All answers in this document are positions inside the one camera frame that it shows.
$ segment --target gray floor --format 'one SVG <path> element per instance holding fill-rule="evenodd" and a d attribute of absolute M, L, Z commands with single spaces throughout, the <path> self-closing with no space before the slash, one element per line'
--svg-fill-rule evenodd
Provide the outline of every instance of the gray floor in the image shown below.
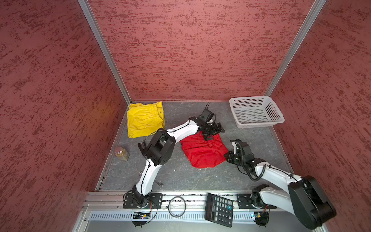
<path fill-rule="evenodd" d="M 165 129 L 183 124 L 191 116 L 198 116 L 205 105 L 205 102 L 163 102 Z M 226 131 L 220 133 L 220 137 L 228 150 L 233 150 L 230 139 L 241 139 L 250 145 L 256 158 L 262 158 L 273 166 L 289 171 L 287 159 L 279 154 L 268 127 L 238 129 L 227 102 L 211 103 L 209 110 L 217 115 L 216 121 L 221 122 Z M 127 129 L 124 130 L 119 145 L 129 152 L 129 160 L 123 162 L 114 157 L 105 183 L 101 186 L 102 190 L 125 191 L 139 181 L 139 173 L 144 169 L 145 159 L 137 144 L 143 139 L 144 137 L 128 138 Z M 194 168 L 182 151 L 180 143 L 175 145 L 171 159 L 161 167 L 156 181 L 164 186 L 160 187 L 154 183 L 154 191 L 251 190 L 267 183 L 265 180 L 251 181 L 246 175 L 238 172 L 236 165 L 228 162 L 223 162 L 215 168 Z"/>

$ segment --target white robotic arm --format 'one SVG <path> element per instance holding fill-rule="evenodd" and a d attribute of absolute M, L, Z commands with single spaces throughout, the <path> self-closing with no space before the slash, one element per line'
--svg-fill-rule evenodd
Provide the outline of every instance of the white robotic arm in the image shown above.
<path fill-rule="evenodd" d="M 148 145 L 138 144 L 146 158 L 146 166 L 139 182 L 133 187 L 132 194 L 138 206 L 147 205 L 153 182 L 161 166 L 171 157 L 174 146 L 187 136 L 202 132 L 205 140 L 212 135 L 224 132 L 220 123 L 213 122 L 214 114 L 208 109 L 198 117 L 191 117 L 184 124 L 170 130 L 159 129 Z M 231 140 L 233 152 L 224 157 L 230 163 L 241 166 L 253 181 L 265 179 L 280 187 L 276 190 L 264 184 L 253 189 L 250 203 L 255 208 L 274 205 L 294 214 L 309 229 L 321 226 L 336 215 L 336 210 L 317 181 L 311 177 L 289 174 L 271 166 L 265 160 L 255 158 L 247 143 Z"/>
<path fill-rule="evenodd" d="M 251 180 L 265 179 L 282 189 L 276 190 L 266 184 L 254 188 L 249 200 L 253 207 L 277 206 L 294 214 L 308 229 L 315 229 L 336 216 L 334 206 L 313 177 L 287 173 L 255 158 L 247 143 L 231 142 L 233 152 L 224 155 L 228 162 L 243 167 Z"/>
<path fill-rule="evenodd" d="M 175 139 L 175 144 L 180 140 L 196 134 L 199 126 L 196 122 L 188 120 L 180 126 L 167 131 L 167 134 Z M 135 185 L 136 190 L 140 195 L 146 196 L 152 191 L 153 182 L 157 176 L 158 171 L 162 165 L 155 166 L 155 163 L 151 159 L 147 159 L 143 174 L 139 182 Z"/>
<path fill-rule="evenodd" d="M 171 157 L 174 146 L 180 140 L 202 132 L 205 140 L 212 140 L 213 135 L 224 132 L 220 123 L 213 121 L 214 113 L 207 108 L 198 117 L 191 117 L 185 123 L 170 130 L 159 129 L 148 145 L 143 141 L 138 144 L 142 155 L 146 158 L 146 166 L 139 182 L 133 187 L 132 193 L 139 207 L 145 207 L 153 182 L 161 166 Z"/>

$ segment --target yellow cloth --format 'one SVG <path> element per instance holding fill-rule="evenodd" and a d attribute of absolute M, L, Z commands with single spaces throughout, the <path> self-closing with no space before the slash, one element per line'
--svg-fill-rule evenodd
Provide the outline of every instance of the yellow cloth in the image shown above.
<path fill-rule="evenodd" d="M 130 104 L 128 110 L 129 138 L 148 136 L 159 128 L 165 128 L 162 102 L 148 105 Z"/>

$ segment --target vent grille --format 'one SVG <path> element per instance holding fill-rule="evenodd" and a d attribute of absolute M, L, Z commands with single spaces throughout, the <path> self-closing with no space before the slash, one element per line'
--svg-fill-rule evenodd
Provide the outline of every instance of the vent grille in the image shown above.
<path fill-rule="evenodd" d="M 90 215 L 90 220 L 94 221 L 131 221 L 133 211 L 93 211 Z M 156 217 L 153 221 L 205 221 L 204 212 L 200 211 L 187 211 L 183 216 L 179 218 L 172 217 L 169 212 L 162 211 L 157 212 Z M 234 222 L 253 222 L 254 221 L 253 212 L 233 212 Z"/>

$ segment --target red textured wall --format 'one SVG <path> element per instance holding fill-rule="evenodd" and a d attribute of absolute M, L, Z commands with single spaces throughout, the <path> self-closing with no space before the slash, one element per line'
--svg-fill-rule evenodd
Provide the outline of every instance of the red textured wall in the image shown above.
<path fill-rule="evenodd" d="M 322 185 L 331 231 L 371 231 L 371 1 L 327 0 L 272 98 L 295 172 Z"/>
<path fill-rule="evenodd" d="M 126 104 L 76 0 L 0 3 L 0 231 L 70 232 Z"/>
<path fill-rule="evenodd" d="M 313 0 L 90 0 L 133 100 L 263 95 Z"/>

